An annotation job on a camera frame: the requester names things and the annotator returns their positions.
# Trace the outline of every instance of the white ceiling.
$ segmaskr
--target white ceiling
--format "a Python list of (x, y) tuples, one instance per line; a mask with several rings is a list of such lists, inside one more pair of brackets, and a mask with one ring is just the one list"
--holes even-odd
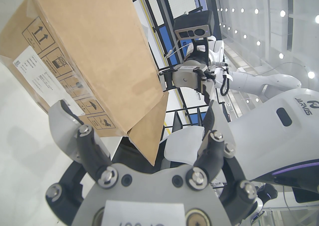
[[(216, 0), (216, 3), (219, 9), (223, 8), (222, 12), (219, 10), (219, 19), (225, 41), (250, 65), (261, 71), (285, 62), (306, 66), (290, 63), (276, 70), (298, 78), (303, 87), (307, 88), (309, 81), (310, 88), (319, 91), (319, 24), (315, 22), (319, 15), (319, 0), (293, 0), (290, 5), (293, 10), (288, 9), (288, 0)], [(282, 10), (286, 12), (284, 17), (280, 16)], [(287, 50), (289, 17), (293, 20), (292, 48)], [(283, 59), (279, 58), (280, 53), (284, 54)], [(308, 79), (305, 69), (314, 71), (316, 77)]]

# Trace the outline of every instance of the bolt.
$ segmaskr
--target bolt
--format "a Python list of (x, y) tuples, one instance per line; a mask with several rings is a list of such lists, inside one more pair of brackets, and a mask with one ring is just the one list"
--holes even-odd
[(57, 189), (56, 187), (50, 187), (48, 190), (47, 190), (47, 196), (49, 198), (54, 198), (57, 194), (59, 194), (59, 189)]
[(228, 153), (232, 153), (232, 152), (234, 152), (234, 146), (232, 144), (226, 144), (225, 145), (225, 150)]
[(84, 124), (80, 126), (79, 131), (81, 134), (87, 134), (89, 132), (90, 128), (88, 125)]
[(194, 172), (192, 175), (192, 179), (198, 185), (203, 184), (204, 182), (204, 176), (201, 172)]
[(215, 137), (217, 140), (220, 140), (220, 139), (223, 138), (223, 135), (222, 135), (221, 132), (215, 131), (215, 132), (214, 132), (214, 137)]
[(246, 184), (245, 186), (245, 191), (248, 193), (248, 194), (253, 194), (254, 193), (254, 188), (251, 184)]
[(252, 184), (250, 181), (243, 180), (240, 182), (239, 186), (248, 194), (248, 198), (250, 200), (253, 200), (257, 197), (256, 188), (255, 188), (254, 184)]
[(62, 194), (62, 187), (58, 183), (54, 183), (48, 189), (45, 195), (51, 199), (51, 202), (57, 201)]
[(110, 170), (105, 170), (101, 175), (101, 180), (103, 183), (109, 182), (111, 178), (112, 178), (112, 171)]

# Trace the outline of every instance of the metal plate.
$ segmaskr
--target metal plate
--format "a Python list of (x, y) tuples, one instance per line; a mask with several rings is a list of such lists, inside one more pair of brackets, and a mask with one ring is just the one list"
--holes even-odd
[[(92, 225), (94, 215), (105, 206), (106, 200), (137, 201), (157, 203), (183, 203), (185, 213), (198, 209), (203, 211), (210, 220), (211, 225), (231, 226), (226, 211), (211, 187), (202, 191), (193, 191), (185, 183), (189, 165), (182, 165), (173, 169), (164, 169), (155, 174), (143, 174), (129, 169), (123, 164), (113, 164), (117, 169), (119, 179), (111, 189), (102, 189), (94, 184), (84, 199), (72, 226)], [(132, 176), (132, 183), (128, 187), (121, 184), (125, 174)], [(176, 188), (172, 184), (172, 177), (180, 175), (184, 183)]]

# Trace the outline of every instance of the cardboard box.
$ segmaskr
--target cardboard box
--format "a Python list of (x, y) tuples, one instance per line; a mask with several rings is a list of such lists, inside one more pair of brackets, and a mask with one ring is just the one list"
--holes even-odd
[(0, 55), (44, 110), (64, 99), (99, 136), (129, 136), (154, 165), (168, 94), (131, 0), (24, 0)]

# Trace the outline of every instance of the purple light strip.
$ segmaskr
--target purple light strip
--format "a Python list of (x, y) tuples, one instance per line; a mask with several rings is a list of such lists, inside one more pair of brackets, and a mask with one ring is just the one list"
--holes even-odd
[(278, 175), (287, 171), (291, 171), (291, 170), (295, 170), (295, 169), (302, 169), (302, 168), (307, 168), (307, 167), (313, 167), (313, 166), (319, 166), (319, 162), (314, 162), (314, 163), (309, 163), (309, 164), (303, 164), (303, 165), (299, 165), (299, 166), (294, 166), (291, 168), (287, 168), (287, 169), (282, 169), (279, 171), (276, 171), (274, 173), (272, 173), (272, 175)]

